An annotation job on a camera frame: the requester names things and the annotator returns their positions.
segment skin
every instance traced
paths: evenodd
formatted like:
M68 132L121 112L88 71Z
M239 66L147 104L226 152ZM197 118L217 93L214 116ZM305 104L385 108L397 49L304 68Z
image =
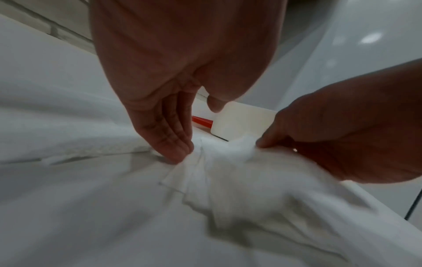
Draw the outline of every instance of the skin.
M422 60L326 86L277 113L257 141L283 145L339 179L403 182L422 175Z
M137 133L182 161L196 92L205 87L214 112L244 94L274 54L286 2L91 1L98 57Z
M174 163L193 150L201 86L220 111L268 66L286 0L91 0L106 76L135 130ZM324 87L281 110L257 146L287 146L339 179L391 183L422 174L422 61Z

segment white tissue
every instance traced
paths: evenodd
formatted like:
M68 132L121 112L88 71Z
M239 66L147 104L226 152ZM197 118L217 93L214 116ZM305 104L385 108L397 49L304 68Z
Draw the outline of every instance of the white tissue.
M398 261L422 266L421 249L396 244L403 227L385 222L363 199L294 151L260 150L248 136L231 142L203 137L194 144L195 151L162 184L184 193L184 203L194 210L212 214L218 227L249 221L359 266L397 266ZM412 238L422 242L421 235Z

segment white fabric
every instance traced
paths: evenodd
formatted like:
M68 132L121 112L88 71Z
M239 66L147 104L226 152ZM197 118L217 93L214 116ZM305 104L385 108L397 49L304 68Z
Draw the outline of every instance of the white fabric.
M253 222L358 266L422 266L416 245L422 244L421 233L404 233L406 221L379 214L299 154L259 150L252 137L194 143L195 151L162 184L183 192L193 209L211 213L218 227ZM399 233L404 237L397 240Z

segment hand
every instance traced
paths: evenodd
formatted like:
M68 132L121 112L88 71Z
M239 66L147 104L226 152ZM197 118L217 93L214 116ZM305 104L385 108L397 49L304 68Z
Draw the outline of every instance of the hand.
M201 86L220 111L263 73L287 0L94 0L91 27L106 76L135 130L177 163L193 150Z
M339 179L422 175L422 60L345 80L281 110L257 146L292 147Z

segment white cloth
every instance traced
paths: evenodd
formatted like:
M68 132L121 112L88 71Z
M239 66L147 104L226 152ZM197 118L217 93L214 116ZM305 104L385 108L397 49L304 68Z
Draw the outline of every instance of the white cloth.
M162 181L220 228L249 221L358 266L422 266L421 233L404 233L317 164L288 149L259 150L255 138L201 138Z

